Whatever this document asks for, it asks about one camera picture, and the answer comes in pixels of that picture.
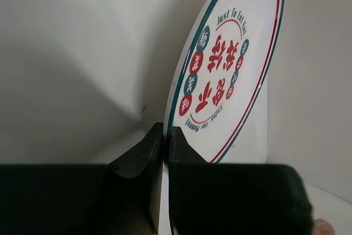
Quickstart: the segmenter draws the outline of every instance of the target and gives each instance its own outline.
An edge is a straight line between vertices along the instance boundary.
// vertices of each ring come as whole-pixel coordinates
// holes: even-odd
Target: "white surface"
[[[264,163],[267,160],[268,86],[263,82],[257,101],[224,163]]]
[[[131,149],[134,145],[139,143],[146,131],[139,129],[121,137],[112,144],[105,146],[95,156],[90,158],[89,163],[110,163],[120,157],[122,154]]]
[[[169,218],[169,177],[165,166],[163,167],[163,178],[161,184],[159,235],[171,235]]]
[[[276,34],[278,20],[280,16],[281,0],[218,0],[213,7],[212,12],[208,15],[205,26],[202,30],[208,29],[206,35],[207,41],[203,51],[199,52],[199,42],[196,48],[189,54],[189,49],[195,34],[200,26],[200,21],[205,15],[205,11],[212,0],[207,0],[190,36],[181,53],[180,61],[177,65],[173,85],[168,99],[165,124],[168,124],[169,112],[173,117],[172,126],[179,126],[188,139],[188,142],[194,149],[207,161],[219,161],[223,150],[227,149],[234,136],[238,132],[247,115],[252,98],[257,94],[258,83],[262,80],[262,73],[268,66],[267,56],[272,50],[271,41]],[[219,48],[223,45],[223,59],[219,68],[209,68],[210,58],[214,55],[213,46],[217,38],[221,38],[218,44]],[[226,62],[230,40],[234,45],[238,42],[239,47],[235,56],[239,59],[243,54],[243,44],[247,43],[244,54],[243,65],[239,69],[238,78],[234,84],[233,95],[228,99],[227,91],[230,87],[232,76],[235,72],[237,59],[230,69],[223,69],[223,63]],[[202,56],[202,63],[199,63],[196,75],[192,73],[193,64],[187,65],[183,69],[185,59],[193,58],[196,55]],[[180,75],[185,74],[180,91],[176,91],[176,85],[179,82]],[[219,102],[214,103],[216,95],[221,88],[223,80],[224,95]],[[205,101],[206,106],[203,109],[197,109],[201,106],[201,101]],[[171,110],[173,100],[177,100],[175,110]],[[256,146],[247,146],[247,148],[257,148]]]
[[[330,222],[337,235],[350,235],[352,204],[309,184],[306,184],[306,190],[314,206],[314,218]]]
[[[352,5],[285,0],[268,74],[269,161],[352,201]]]

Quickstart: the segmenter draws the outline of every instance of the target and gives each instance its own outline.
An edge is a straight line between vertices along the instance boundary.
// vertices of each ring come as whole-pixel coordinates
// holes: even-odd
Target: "ceramic plate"
[[[284,0],[207,0],[170,90],[164,134],[181,127],[207,161],[234,144],[267,73]]]

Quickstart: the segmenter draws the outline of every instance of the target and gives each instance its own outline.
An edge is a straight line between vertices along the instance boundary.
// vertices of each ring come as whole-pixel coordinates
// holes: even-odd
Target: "red chinese characters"
[[[196,113],[198,113],[203,108],[205,108],[206,105],[208,105],[207,99],[210,97],[211,90],[212,89],[210,88],[210,82],[208,82],[207,85],[205,86],[203,94],[200,94],[199,97],[198,97],[200,103],[196,107]]]
[[[196,74],[201,68],[202,63],[203,63],[203,53],[195,52],[189,67],[190,74]]]
[[[229,100],[230,97],[232,96],[233,90],[234,90],[234,86],[231,85],[231,86],[229,87],[229,89],[227,90],[227,93],[226,93],[226,99],[227,99],[227,100]]]
[[[179,114],[182,117],[187,113],[192,104],[192,95],[184,96],[179,107]]]
[[[218,85],[216,87],[217,89],[216,94],[213,96],[213,104],[216,107],[218,106],[221,98],[225,93],[224,86],[225,86],[225,78],[219,80]]]
[[[216,69],[219,68],[219,65],[221,63],[221,60],[222,60],[222,54],[223,52],[225,51],[225,47],[226,46],[226,43],[225,41],[223,41],[221,43],[221,35],[219,35],[216,39],[216,44],[215,46],[213,47],[213,49],[211,49],[213,55],[211,55],[209,57],[209,64],[208,64],[208,70],[209,72],[211,73],[212,69],[216,66]]]
[[[226,56],[226,62],[223,65],[223,69],[228,71],[230,70],[231,66],[233,65],[233,62],[235,60],[235,52],[237,52],[237,45],[239,43],[237,42],[236,45],[233,45],[233,41],[230,41],[230,46],[227,48],[226,53],[228,54]]]
[[[243,56],[238,57],[237,63],[236,63],[236,71],[238,71],[243,63]]]

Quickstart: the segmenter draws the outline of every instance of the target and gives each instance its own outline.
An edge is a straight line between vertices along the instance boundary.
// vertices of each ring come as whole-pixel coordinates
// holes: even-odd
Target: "white wall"
[[[285,0],[269,70],[269,161],[352,201],[351,0]]]
[[[87,161],[163,121],[204,2],[1,0],[0,163]]]

